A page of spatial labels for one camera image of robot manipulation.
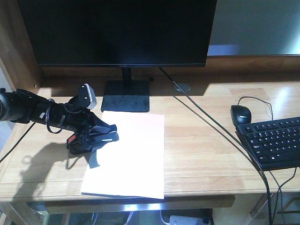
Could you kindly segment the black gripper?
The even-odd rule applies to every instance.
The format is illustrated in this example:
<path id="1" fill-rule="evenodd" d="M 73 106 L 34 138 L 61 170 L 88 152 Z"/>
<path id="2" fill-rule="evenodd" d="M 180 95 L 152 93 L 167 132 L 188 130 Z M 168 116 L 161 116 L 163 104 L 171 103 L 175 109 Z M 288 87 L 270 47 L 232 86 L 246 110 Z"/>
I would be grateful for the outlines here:
<path id="1" fill-rule="evenodd" d="M 64 104 L 48 99 L 46 127 L 54 134 L 62 130 L 73 131 L 86 151 L 92 151 L 91 136 L 104 136 L 109 133 L 109 125 L 99 119 L 89 108 L 80 105 L 78 96 Z"/>

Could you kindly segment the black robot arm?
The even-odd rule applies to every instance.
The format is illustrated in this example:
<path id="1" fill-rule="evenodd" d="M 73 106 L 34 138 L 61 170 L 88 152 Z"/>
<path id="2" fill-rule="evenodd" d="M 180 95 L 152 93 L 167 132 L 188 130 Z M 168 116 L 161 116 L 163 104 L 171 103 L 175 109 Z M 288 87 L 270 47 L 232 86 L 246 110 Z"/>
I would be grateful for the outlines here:
<path id="1" fill-rule="evenodd" d="M 73 132 L 67 139 L 67 149 L 72 154 L 81 154 L 93 148 L 101 148 L 111 140 L 110 126 L 91 112 L 90 104 L 94 100 L 88 93 L 80 91 L 67 103 L 56 103 L 30 91 L 17 89 L 7 92 L 0 90 L 0 120 L 27 124 L 30 121 L 46 125 L 52 133 L 52 127 Z"/>

